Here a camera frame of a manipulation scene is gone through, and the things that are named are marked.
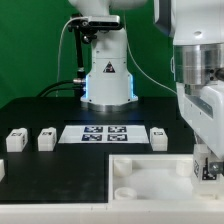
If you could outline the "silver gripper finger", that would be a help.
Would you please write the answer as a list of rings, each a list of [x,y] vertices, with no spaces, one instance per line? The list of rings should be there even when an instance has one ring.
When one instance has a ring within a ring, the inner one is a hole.
[[[211,175],[223,175],[224,176],[224,161],[218,161],[215,159],[207,159],[207,171]]]

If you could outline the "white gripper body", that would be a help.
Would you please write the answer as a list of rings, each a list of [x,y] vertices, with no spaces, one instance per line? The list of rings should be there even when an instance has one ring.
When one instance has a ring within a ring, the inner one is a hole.
[[[219,158],[224,159],[224,82],[206,85],[200,96],[189,96],[176,84],[181,116]]]

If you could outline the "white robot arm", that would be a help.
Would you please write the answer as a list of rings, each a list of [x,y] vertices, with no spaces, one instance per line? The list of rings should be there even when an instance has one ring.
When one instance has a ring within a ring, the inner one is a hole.
[[[126,62],[127,33],[112,9],[130,10],[147,0],[68,0],[77,24],[92,42],[92,67],[83,105],[120,109],[137,100]],[[183,119],[205,145],[194,151],[200,172],[224,176],[224,0],[154,0],[154,21],[173,38],[173,68]]]

